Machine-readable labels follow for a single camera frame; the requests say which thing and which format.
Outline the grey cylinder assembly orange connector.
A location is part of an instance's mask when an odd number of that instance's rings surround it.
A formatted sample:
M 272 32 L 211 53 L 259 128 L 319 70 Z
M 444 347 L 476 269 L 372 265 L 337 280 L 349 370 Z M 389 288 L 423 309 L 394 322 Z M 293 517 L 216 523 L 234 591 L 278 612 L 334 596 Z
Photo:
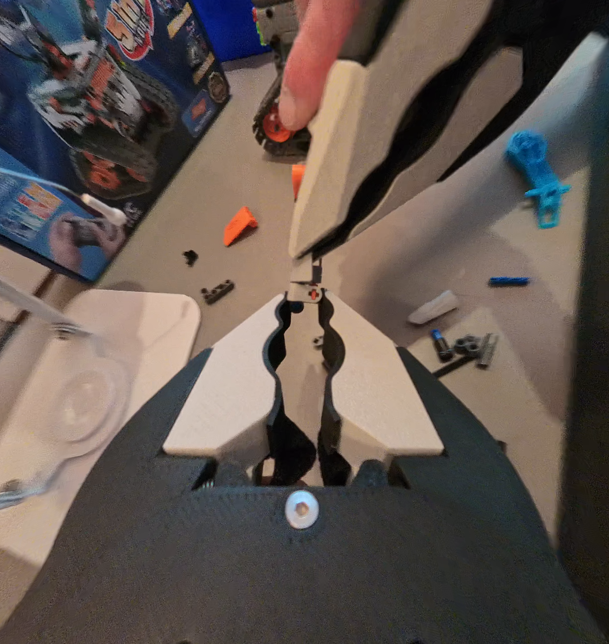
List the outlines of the grey cylinder assembly orange connector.
M 295 258 L 289 282 L 304 285 L 322 284 L 322 258 L 315 258 L 313 254 Z

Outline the grey tube connector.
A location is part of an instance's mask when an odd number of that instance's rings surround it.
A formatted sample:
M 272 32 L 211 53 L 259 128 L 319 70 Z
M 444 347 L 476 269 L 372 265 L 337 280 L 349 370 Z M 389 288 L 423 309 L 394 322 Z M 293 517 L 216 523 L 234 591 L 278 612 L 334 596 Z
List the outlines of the grey tube connector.
M 488 369 L 491 366 L 499 338 L 500 335 L 495 332 L 488 333 L 483 338 L 476 365 L 479 369 Z

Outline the dark blue robot kit box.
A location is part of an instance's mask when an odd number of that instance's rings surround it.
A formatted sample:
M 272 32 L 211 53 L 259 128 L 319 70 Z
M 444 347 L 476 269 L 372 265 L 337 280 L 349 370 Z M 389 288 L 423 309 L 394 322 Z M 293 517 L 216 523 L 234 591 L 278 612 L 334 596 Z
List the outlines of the dark blue robot kit box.
M 0 244 L 95 282 L 229 97 L 191 1 L 0 1 Z

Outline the orange wedge panel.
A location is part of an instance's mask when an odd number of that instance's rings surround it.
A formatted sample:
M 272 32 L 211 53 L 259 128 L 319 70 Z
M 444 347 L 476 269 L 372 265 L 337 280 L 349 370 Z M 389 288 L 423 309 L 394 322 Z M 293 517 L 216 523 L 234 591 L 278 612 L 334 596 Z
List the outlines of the orange wedge panel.
M 248 231 L 257 229 L 259 223 L 252 214 L 252 211 L 243 206 L 232 219 L 226 224 L 223 230 L 223 244 L 229 247 L 242 238 Z

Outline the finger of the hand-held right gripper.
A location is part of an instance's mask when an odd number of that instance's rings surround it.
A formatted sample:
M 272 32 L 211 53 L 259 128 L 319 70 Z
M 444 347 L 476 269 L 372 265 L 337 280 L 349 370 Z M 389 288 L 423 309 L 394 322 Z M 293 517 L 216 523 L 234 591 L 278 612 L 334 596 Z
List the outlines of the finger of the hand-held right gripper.
M 329 235 L 336 248 L 443 181 L 466 160 L 523 83 L 523 54 L 501 47 L 485 60 L 460 60 L 416 94 L 398 122 L 384 160 L 361 181 L 346 220 Z
M 292 258 L 310 253 L 346 221 L 409 104 L 462 56 L 491 10 L 491 1 L 402 1 L 368 62 L 334 64 L 293 211 Z

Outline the blue storage bin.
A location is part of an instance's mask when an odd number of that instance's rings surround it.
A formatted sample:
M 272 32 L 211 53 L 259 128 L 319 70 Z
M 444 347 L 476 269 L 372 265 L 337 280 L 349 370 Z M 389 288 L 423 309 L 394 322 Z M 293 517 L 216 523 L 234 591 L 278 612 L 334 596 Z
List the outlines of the blue storage bin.
M 221 62 L 269 52 L 260 44 L 252 1 L 191 1 Z

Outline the white curved panel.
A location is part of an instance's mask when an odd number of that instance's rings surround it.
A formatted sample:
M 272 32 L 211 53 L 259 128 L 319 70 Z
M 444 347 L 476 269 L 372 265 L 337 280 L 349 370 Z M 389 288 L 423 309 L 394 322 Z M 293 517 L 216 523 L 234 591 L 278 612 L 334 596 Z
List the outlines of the white curved panel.
M 446 290 L 424 303 L 407 316 L 407 323 L 413 326 L 423 326 L 445 314 L 458 309 L 460 301 L 451 291 Z

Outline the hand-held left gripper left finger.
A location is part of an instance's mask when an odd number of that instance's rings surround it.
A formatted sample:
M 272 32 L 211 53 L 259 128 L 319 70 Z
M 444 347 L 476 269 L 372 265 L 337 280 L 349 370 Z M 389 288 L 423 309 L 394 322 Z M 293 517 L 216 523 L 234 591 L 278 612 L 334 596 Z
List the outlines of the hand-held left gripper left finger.
M 290 478 L 291 430 L 270 357 L 283 343 L 285 294 L 273 297 L 204 354 L 201 372 L 163 443 L 166 455 L 237 463 L 243 471 L 266 457 L 274 483 Z

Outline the black angled connector blue pin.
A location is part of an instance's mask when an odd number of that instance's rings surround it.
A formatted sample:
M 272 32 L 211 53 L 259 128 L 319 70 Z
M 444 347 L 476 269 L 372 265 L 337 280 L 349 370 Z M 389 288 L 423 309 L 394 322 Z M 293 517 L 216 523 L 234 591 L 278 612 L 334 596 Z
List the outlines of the black angled connector blue pin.
M 447 363 L 453 360 L 454 351 L 450 343 L 447 342 L 446 338 L 441 333 L 441 331 L 437 328 L 432 329 L 430 332 L 430 336 L 439 361 L 441 363 Z

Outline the dark grey angled beam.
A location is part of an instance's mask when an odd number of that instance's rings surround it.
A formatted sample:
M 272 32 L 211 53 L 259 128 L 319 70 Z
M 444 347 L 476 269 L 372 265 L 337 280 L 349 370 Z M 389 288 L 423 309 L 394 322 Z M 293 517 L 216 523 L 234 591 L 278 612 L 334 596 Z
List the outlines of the dark grey angled beam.
M 201 289 L 201 296 L 206 305 L 211 306 L 220 301 L 224 296 L 230 293 L 235 288 L 235 283 L 231 279 L 217 284 L 212 288 L 203 287 Z

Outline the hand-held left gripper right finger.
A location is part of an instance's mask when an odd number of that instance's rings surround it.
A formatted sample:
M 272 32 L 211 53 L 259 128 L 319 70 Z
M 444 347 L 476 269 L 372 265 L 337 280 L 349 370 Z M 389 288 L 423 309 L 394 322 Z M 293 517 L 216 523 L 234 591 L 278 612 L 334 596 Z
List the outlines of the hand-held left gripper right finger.
M 329 290 L 318 304 L 327 366 L 318 433 L 325 484 L 346 484 L 366 461 L 444 452 L 395 342 Z

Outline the toy tracked robot orange wheels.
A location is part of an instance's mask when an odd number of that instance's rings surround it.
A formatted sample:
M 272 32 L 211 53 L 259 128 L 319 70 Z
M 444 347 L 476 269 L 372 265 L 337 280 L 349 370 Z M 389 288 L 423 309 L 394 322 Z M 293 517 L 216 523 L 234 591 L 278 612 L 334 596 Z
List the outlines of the toy tracked robot orange wheels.
M 276 70 L 276 77 L 253 117 L 253 135 L 274 158 L 305 158 L 311 140 L 309 130 L 306 127 L 290 130 L 279 117 L 284 66 L 299 31 L 297 4 L 295 1 L 254 1 L 252 18 L 260 44 L 271 50 Z

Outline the dark textured mat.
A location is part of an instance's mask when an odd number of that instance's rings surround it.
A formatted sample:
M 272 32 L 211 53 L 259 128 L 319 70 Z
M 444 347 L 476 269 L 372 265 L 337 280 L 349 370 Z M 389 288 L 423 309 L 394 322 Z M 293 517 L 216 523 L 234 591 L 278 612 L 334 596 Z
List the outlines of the dark textured mat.
M 591 114 L 587 220 L 558 540 L 564 566 L 609 642 L 609 44 Z

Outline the turquoise plastic tool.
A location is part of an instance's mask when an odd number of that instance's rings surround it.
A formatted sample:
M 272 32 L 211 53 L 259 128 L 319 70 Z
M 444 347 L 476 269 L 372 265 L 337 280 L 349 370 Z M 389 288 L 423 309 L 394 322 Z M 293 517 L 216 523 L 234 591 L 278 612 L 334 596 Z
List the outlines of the turquoise plastic tool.
M 534 204 L 538 228 L 557 227 L 562 197 L 571 186 L 562 183 L 550 167 L 546 139 L 531 130 L 517 131 L 509 138 L 505 152 L 528 185 L 525 197 Z

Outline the person's right hand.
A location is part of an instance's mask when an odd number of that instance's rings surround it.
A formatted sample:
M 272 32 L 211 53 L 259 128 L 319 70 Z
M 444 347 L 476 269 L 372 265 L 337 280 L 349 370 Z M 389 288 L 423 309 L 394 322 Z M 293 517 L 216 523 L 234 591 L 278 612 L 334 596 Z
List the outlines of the person's right hand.
M 360 1 L 296 1 L 299 31 L 284 66 L 278 107 L 286 129 L 299 131 L 315 116 L 360 7 Z

